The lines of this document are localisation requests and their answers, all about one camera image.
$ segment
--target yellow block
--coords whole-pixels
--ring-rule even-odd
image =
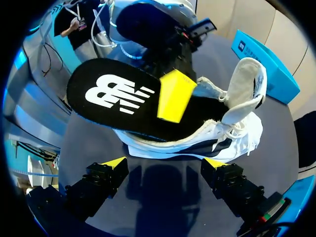
[[[114,159],[114,160],[111,160],[111,161],[108,161],[108,162],[104,162],[101,165],[106,164],[108,166],[111,166],[112,169],[114,169],[124,159],[126,159],[126,157],[121,157],[121,158],[117,158],[117,159]]]
[[[197,84],[178,70],[160,78],[159,119],[179,123]]]
[[[52,186],[53,186],[53,188],[55,188],[56,190],[58,190],[58,189],[59,189],[58,184],[52,184]]]
[[[211,159],[211,158],[205,157],[204,159],[206,159],[207,162],[209,162],[215,169],[220,167],[220,166],[223,166],[223,165],[228,165],[226,163],[222,163],[220,161],[217,161],[217,160],[214,160],[214,159]]]

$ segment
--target yellow tip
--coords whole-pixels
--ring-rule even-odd
[[[108,166],[111,166],[112,169],[114,169],[122,160],[126,159],[126,157],[117,158],[108,162],[102,163],[102,165],[106,164]]]
[[[205,157],[204,159],[206,159],[207,162],[209,162],[215,169],[216,169],[217,167],[220,167],[220,166],[223,166],[223,165],[228,165],[228,164],[226,164],[226,163],[222,163],[222,162],[217,161],[217,160],[215,160],[215,159],[211,159],[211,158],[207,158],[207,157]]]

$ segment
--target round table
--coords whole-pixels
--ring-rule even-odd
[[[231,41],[210,35],[193,54],[197,76],[205,76],[227,89],[238,58]],[[131,61],[119,48],[113,59]],[[263,124],[258,148],[233,162],[265,196],[284,193],[297,179],[298,148],[289,108],[267,97],[255,111]],[[130,174],[113,199],[107,199],[86,223],[118,236],[128,237],[229,237],[236,236],[243,223],[217,200],[200,175],[201,161],[179,156],[155,160],[136,158],[114,132],[72,113],[60,154],[59,188],[73,185],[93,162],[122,156],[128,159]]]

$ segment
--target white label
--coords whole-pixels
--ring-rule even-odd
[[[96,84],[96,87],[93,87],[86,92],[85,99],[93,104],[107,108],[111,108],[115,103],[119,101],[120,105],[138,109],[139,105],[128,102],[123,99],[128,99],[130,101],[143,104],[145,100],[133,96],[133,94],[144,98],[150,97],[149,94],[146,94],[140,90],[135,91],[134,82],[115,75],[103,75],[98,78]],[[151,94],[155,93],[153,90],[150,90],[144,86],[141,87],[141,90],[149,92]],[[102,97],[98,97],[99,93],[105,93],[105,95],[103,95]],[[119,111],[130,115],[134,114],[133,111],[127,110],[125,108],[120,108]]]

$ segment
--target blue box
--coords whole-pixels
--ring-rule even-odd
[[[239,59],[251,57],[266,67],[269,96],[288,104],[300,92],[300,87],[281,60],[253,37],[237,30],[232,50]]]

